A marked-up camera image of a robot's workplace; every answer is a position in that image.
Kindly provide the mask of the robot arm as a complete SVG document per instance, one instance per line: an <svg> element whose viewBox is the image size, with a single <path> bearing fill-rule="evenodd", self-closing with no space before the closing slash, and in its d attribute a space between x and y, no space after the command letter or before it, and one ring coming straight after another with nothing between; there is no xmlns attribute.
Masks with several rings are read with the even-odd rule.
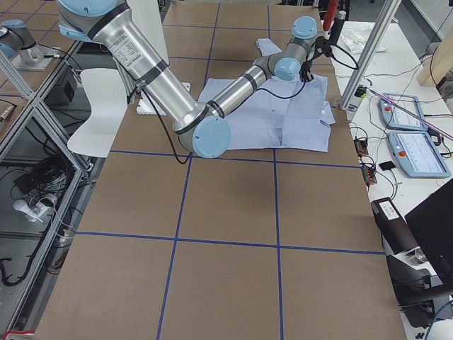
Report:
<svg viewBox="0 0 453 340"><path fill-rule="evenodd" d="M104 45L144 95L173 121L180 144L200 157L215 158L229 147L225 116L237 109L271 77L292 81L314 54L318 33L311 16L298 18L292 38L279 53L259 57L213 99L196 101L132 20L126 1L58 1L61 32Z"/></svg>

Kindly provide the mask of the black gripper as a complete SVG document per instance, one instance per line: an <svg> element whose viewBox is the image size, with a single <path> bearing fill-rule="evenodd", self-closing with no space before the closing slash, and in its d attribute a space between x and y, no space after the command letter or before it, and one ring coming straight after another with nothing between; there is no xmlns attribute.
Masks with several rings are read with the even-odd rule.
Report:
<svg viewBox="0 0 453 340"><path fill-rule="evenodd" d="M300 76L303 77L305 82L310 82L314 80L314 76L311 74L311 67L313 62L311 60L306 61L302 64L300 70Z"/></svg>

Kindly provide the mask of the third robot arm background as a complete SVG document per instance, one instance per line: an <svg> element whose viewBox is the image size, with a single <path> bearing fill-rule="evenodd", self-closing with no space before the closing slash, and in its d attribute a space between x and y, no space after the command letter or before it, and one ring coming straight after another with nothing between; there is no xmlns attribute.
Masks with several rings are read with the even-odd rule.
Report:
<svg viewBox="0 0 453 340"><path fill-rule="evenodd" d="M23 71L43 71L50 60L31 35L27 25L18 19L1 22L1 52L12 59L12 65Z"/></svg>

